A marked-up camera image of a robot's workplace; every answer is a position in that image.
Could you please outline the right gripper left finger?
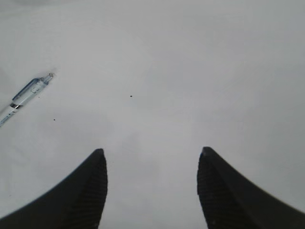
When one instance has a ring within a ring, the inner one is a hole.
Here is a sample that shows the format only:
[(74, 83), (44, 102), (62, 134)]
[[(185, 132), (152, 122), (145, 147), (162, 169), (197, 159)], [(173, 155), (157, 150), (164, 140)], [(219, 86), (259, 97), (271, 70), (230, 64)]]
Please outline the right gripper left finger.
[(96, 149), (47, 193), (4, 216), (2, 229), (97, 229), (108, 192), (107, 163)]

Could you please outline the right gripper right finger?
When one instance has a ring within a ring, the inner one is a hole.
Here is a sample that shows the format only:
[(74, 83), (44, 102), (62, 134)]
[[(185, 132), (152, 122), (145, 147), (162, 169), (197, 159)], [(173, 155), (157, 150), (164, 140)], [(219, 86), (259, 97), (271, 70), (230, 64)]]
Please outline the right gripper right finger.
[(197, 195), (209, 229), (303, 229), (305, 214), (267, 193), (205, 146)]

